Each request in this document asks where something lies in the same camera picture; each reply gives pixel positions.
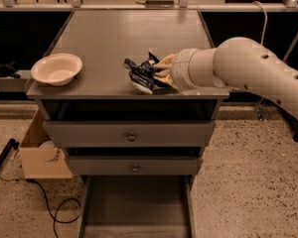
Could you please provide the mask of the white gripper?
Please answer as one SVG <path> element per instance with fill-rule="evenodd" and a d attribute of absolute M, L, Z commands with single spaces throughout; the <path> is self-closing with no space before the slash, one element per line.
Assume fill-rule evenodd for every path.
<path fill-rule="evenodd" d="M 170 54 L 161 59 L 154 65 L 156 69 L 162 69 L 155 72 L 153 77 L 160 86 L 168 85 L 180 91 L 197 88 L 190 77 L 190 62 L 198 49 L 183 49 L 175 54 Z"/>

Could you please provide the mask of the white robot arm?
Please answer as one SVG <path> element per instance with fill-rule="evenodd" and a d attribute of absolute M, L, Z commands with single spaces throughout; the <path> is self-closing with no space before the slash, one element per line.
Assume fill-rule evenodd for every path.
<path fill-rule="evenodd" d="M 254 40 L 237 37 L 214 49 L 184 49 L 155 67 L 157 78 L 179 90 L 242 89 L 272 101 L 298 120 L 298 70 Z"/>

